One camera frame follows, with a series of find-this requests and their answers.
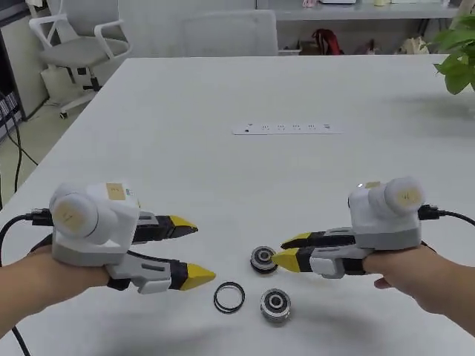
white shelf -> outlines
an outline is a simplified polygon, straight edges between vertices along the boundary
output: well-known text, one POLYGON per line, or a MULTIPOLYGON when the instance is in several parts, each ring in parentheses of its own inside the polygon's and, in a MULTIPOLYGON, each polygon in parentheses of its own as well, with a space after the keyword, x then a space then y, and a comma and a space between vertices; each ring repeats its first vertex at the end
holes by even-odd
POLYGON ((328 5, 314 8, 302 7, 301 0, 260 0, 260 9, 275 11, 278 21, 312 20, 372 20, 372 19, 451 19, 457 7, 438 3, 389 4, 383 7, 373 4, 328 5))

metal bearing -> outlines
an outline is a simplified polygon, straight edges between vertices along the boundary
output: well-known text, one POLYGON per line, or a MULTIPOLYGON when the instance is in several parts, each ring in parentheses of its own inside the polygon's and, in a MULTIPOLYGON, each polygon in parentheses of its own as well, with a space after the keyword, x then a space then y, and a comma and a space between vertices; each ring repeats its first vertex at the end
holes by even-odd
POLYGON ((277 265, 272 261, 274 255, 275 251, 270 247, 259 246, 251 254, 251 266, 260 274, 272 273, 277 269, 277 265))
POLYGON ((290 298, 280 289, 270 289, 262 294, 262 315, 270 323, 283 323, 290 316, 290 298))

power strip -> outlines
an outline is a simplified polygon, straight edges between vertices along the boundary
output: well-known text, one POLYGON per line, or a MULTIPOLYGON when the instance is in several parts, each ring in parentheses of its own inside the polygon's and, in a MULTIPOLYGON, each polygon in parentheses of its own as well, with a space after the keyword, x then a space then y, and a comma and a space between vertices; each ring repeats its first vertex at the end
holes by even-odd
POLYGON ((342 134, 343 132, 331 124, 247 124, 232 129, 234 135, 301 135, 301 134, 342 134))

hand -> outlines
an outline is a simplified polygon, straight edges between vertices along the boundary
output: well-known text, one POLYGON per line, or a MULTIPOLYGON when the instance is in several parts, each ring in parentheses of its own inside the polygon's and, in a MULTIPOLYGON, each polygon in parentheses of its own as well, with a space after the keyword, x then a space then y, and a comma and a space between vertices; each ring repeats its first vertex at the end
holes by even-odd
POLYGON ((394 287, 414 298, 427 312, 441 314, 450 297, 450 282, 461 266, 419 246, 371 254, 363 261, 363 267, 367 272, 382 274, 383 278, 374 283, 376 288, 394 287))
POLYGON ((75 297, 90 287, 106 286, 109 275, 103 267, 76 267, 58 262, 51 246, 39 248, 16 263, 31 275, 42 309, 75 297))

o-ring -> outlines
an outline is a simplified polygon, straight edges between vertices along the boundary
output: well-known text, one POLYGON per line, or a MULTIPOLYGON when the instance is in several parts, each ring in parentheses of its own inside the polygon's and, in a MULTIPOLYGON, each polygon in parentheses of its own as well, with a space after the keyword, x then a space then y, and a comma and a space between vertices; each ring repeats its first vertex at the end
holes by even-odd
POLYGON ((214 293, 213 302, 214 302, 214 306, 219 312, 223 314, 232 314, 232 313, 237 312, 241 308, 241 306, 243 306, 245 299, 246 299, 246 293, 244 292, 244 289, 243 287, 240 286, 240 284, 236 282, 225 282, 221 284, 219 287, 217 287, 216 292, 214 293), (220 291, 226 288, 233 288, 239 292, 240 303, 237 306, 228 308, 220 304, 219 300, 217 299, 217 295, 219 294, 220 291))

